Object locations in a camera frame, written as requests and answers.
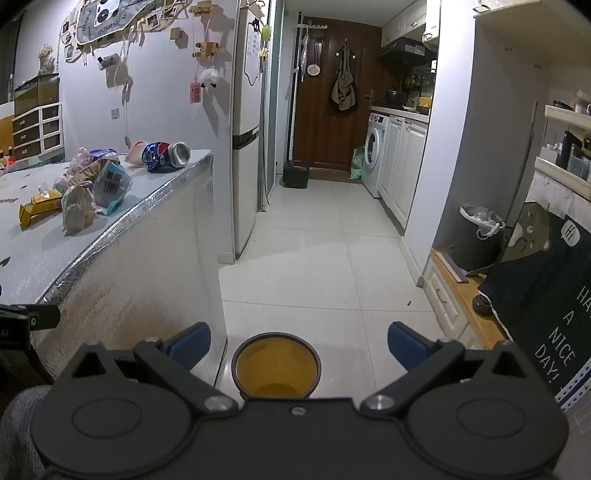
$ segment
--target pepsi can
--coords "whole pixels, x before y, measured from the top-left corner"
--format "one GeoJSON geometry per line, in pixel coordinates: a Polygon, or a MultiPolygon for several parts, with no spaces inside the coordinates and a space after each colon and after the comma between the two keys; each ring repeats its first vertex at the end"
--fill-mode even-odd
{"type": "Polygon", "coordinates": [[[188,146],[182,142],[170,144],[154,142],[146,145],[142,152],[142,162],[148,171],[162,168],[183,168],[191,156],[188,146]]]}

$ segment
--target washing machine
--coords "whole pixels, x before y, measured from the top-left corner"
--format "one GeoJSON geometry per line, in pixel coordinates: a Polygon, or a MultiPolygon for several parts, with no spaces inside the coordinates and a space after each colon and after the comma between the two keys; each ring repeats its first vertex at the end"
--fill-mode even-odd
{"type": "Polygon", "coordinates": [[[386,115],[372,113],[369,116],[368,136],[365,140],[365,162],[361,180],[374,198],[380,198],[378,187],[384,169],[384,155],[388,143],[390,120],[386,115]]]}

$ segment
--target white refrigerator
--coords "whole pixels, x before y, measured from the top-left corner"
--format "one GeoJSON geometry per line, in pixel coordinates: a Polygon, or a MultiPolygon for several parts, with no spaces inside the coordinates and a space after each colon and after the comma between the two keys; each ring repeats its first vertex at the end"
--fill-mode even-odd
{"type": "Polygon", "coordinates": [[[258,195],[261,120],[261,32],[258,19],[241,8],[236,40],[232,125],[234,237],[239,256],[252,233],[258,195]]]}

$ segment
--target tiled floor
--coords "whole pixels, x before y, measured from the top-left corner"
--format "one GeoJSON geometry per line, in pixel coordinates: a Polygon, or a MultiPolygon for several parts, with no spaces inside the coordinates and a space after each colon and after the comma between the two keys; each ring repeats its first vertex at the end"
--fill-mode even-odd
{"type": "Polygon", "coordinates": [[[358,403],[403,375],[388,350],[388,326],[399,320],[431,339],[443,333],[399,241],[363,185],[277,185],[240,260],[220,269],[228,352],[217,387],[240,399],[232,356],[246,339],[270,331],[297,335],[318,352],[322,375],[313,397],[358,403]]]}

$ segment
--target green bag on floor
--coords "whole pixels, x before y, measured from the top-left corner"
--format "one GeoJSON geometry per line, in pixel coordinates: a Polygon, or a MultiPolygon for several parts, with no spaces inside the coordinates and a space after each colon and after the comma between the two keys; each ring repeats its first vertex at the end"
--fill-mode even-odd
{"type": "Polygon", "coordinates": [[[353,161],[351,162],[351,180],[361,178],[361,170],[363,169],[363,162],[365,161],[365,146],[355,148],[353,150],[353,161]]]}

